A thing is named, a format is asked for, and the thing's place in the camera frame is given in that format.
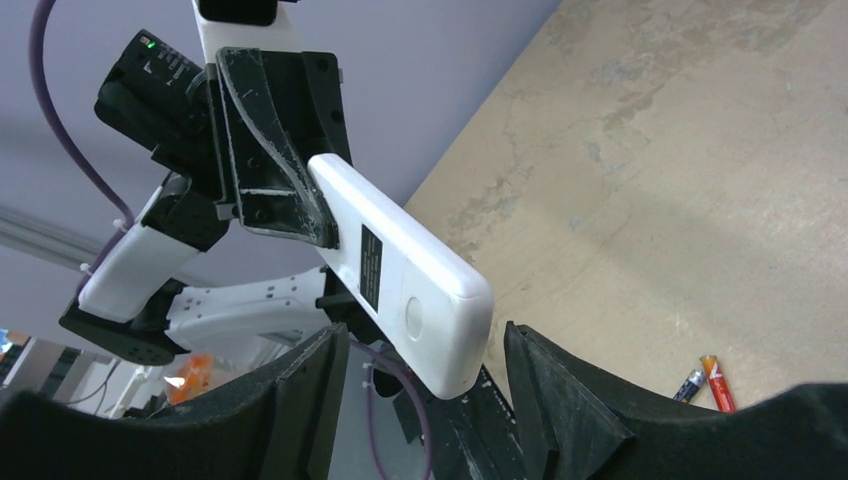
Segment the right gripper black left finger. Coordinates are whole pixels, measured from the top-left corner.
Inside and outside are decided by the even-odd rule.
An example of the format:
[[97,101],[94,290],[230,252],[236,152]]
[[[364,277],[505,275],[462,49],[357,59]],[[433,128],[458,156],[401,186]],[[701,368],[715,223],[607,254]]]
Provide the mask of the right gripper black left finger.
[[1,393],[5,479],[324,479],[349,355],[343,325],[144,419]]

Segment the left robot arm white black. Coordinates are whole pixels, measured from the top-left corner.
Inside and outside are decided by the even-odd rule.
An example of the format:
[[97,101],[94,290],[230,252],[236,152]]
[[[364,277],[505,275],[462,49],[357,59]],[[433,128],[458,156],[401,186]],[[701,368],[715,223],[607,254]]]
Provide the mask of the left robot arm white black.
[[167,309],[185,290],[174,274],[232,220],[338,247],[338,221],[307,169],[319,154],[350,159],[334,54],[226,47],[202,67],[141,30],[94,110],[168,176],[70,302],[64,329],[128,361],[164,365],[182,353],[166,334]]

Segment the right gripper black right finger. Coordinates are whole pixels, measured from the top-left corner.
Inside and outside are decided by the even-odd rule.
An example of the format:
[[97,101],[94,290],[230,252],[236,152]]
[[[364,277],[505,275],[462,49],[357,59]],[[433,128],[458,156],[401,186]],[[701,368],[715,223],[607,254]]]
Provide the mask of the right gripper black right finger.
[[505,361],[531,479],[843,479],[847,387],[807,383],[734,413],[656,394],[509,323]]

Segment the red orange AAA battery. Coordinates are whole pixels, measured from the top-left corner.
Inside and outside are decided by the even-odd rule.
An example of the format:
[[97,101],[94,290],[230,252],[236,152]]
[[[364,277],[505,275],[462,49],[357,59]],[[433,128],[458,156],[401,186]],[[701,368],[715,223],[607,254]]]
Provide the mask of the red orange AAA battery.
[[735,400],[725,379],[718,357],[715,355],[704,355],[700,357],[700,362],[706,373],[707,382],[718,410],[723,413],[735,412],[737,410]]

